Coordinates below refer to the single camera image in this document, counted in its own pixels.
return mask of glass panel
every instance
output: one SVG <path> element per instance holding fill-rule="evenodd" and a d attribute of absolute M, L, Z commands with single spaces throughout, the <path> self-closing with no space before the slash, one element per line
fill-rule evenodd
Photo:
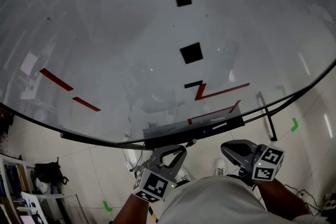
<path fill-rule="evenodd" d="M 0 0 L 0 102 L 112 142 L 190 129 L 309 85 L 335 19 L 336 0 Z"/>

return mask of white shirt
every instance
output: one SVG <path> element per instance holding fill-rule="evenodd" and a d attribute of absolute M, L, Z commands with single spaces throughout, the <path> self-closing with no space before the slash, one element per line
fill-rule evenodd
<path fill-rule="evenodd" d="M 305 215 L 293 221 L 264 209 L 252 189 L 242 181 L 227 176 L 212 176 L 186 183 L 164 202 L 159 224 L 278 224 L 328 223 L 322 218 Z"/>

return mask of red zigzag line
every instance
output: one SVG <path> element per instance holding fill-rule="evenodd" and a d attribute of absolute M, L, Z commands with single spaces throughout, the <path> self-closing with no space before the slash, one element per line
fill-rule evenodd
<path fill-rule="evenodd" d="M 227 90 L 224 90 L 224 91 L 220 91 L 220 92 L 216 92 L 216 93 L 212 93 L 212 94 L 208 94 L 208 95 L 202 96 L 203 92 L 205 90 L 205 87 L 206 87 L 206 83 L 205 84 L 201 84 L 198 87 L 198 91 L 197 91 L 197 94 L 196 94 L 195 101 L 202 100 L 202 99 L 205 99 L 205 98 L 209 98 L 209 97 L 212 97 L 212 96 L 215 96 L 215 95 L 219 95 L 219 94 L 222 94 L 222 93 L 226 93 L 226 92 L 231 92 L 231 91 L 243 88 L 243 87 L 247 87 L 249 85 L 250 85 L 250 83 L 247 83 L 247 84 L 243 84 L 243 85 L 240 85 L 240 86 L 237 86 L 237 87 L 233 87 L 233 88 L 230 88 L 230 89 L 227 89 Z"/>

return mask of black square marker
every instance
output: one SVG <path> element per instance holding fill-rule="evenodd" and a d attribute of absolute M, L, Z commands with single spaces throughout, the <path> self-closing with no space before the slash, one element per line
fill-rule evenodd
<path fill-rule="evenodd" d="M 153 197 L 152 195 L 149 195 L 149 194 L 143 192 L 142 190 L 139 191 L 138 193 L 136 193 L 135 195 L 137 195 L 141 199 L 144 199 L 144 200 L 149 201 L 149 202 L 156 202 L 156 201 L 159 200 L 159 199 Z"/>
<path fill-rule="evenodd" d="M 177 6 L 182 7 L 186 5 L 190 5 L 192 2 L 191 0 L 176 0 Z"/>
<path fill-rule="evenodd" d="M 275 150 L 274 148 L 268 148 L 261 159 L 268 163 L 278 164 L 282 155 L 282 151 Z"/>
<path fill-rule="evenodd" d="M 138 188 L 140 186 L 142 175 L 143 175 L 143 171 L 137 176 L 137 180 L 135 181 L 133 190 L 135 190 L 136 188 Z"/>
<path fill-rule="evenodd" d="M 203 59 L 199 42 L 180 49 L 186 64 Z"/>
<path fill-rule="evenodd" d="M 256 167 L 256 171 L 254 173 L 254 179 L 267 179 L 270 180 L 272 178 L 274 169 L 272 168 L 259 168 Z"/>
<path fill-rule="evenodd" d="M 282 158 L 282 160 L 281 160 L 281 162 L 279 163 L 279 165 L 278 165 L 278 168 L 277 168 L 277 170 L 276 170 L 276 172 L 275 172 L 275 174 L 277 174 L 278 173 L 278 171 L 280 170 L 280 168 L 281 168 L 281 166 L 282 166 L 282 162 L 284 161 L 284 159 Z"/>
<path fill-rule="evenodd" d="M 150 174 L 143 189 L 162 198 L 167 185 L 168 181 L 154 174 Z"/>

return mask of black backpack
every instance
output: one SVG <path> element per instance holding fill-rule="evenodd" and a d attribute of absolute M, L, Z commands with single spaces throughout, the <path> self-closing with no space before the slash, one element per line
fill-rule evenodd
<path fill-rule="evenodd" d="M 44 183 L 51 183 L 53 186 L 58 182 L 62 182 L 64 185 L 67 184 L 69 179 L 63 176 L 60 166 L 58 165 L 58 158 L 56 163 L 38 163 L 35 164 L 34 168 L 37 178 Z"/>

